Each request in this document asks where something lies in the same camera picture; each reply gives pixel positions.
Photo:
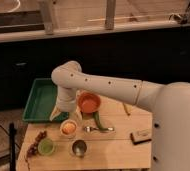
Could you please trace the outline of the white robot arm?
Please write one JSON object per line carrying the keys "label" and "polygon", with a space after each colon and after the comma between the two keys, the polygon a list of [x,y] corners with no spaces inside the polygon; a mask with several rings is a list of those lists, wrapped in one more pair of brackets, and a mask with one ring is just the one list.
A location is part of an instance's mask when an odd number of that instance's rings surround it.
{"label": "white robot arm", "polygon": [[58,88],[56,105],[63,112],[75,110],[79,89],[151,112],[151,171],[190,171],[190,83],[89,75],[76,61],[56,67],[51,79]]}

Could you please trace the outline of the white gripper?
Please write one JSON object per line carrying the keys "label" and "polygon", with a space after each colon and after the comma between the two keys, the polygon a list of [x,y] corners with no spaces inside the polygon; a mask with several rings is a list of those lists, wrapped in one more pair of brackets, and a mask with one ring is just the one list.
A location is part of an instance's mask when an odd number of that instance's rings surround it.
{"label": "white gripper", "polygon": [[76,107],[76,90],[59,87],[57,91],[56,106],[54,107],[49,120],[52,121],[59,113],[59,109],[62,112],[74,112],[77,115],[78,120],[82,121],[82,114],[79,107]]}

